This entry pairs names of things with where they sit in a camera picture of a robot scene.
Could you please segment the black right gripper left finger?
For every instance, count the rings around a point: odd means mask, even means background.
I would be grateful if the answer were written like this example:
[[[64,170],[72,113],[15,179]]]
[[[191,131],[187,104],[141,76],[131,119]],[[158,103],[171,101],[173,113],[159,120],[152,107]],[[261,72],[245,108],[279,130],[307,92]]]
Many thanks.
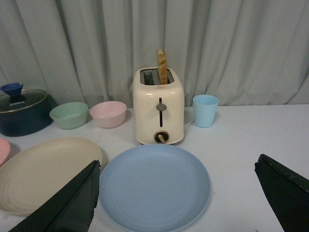
[[[98,203],[100,163],[92,161],[12,232],[87,232]]]

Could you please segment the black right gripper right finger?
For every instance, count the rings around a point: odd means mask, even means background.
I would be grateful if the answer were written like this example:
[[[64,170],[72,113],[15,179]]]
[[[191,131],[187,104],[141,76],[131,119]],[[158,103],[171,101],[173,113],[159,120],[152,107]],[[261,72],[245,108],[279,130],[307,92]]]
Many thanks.
[[[309,180],[261,154],[255,163],[260,185],[285,232],[309,230]]]

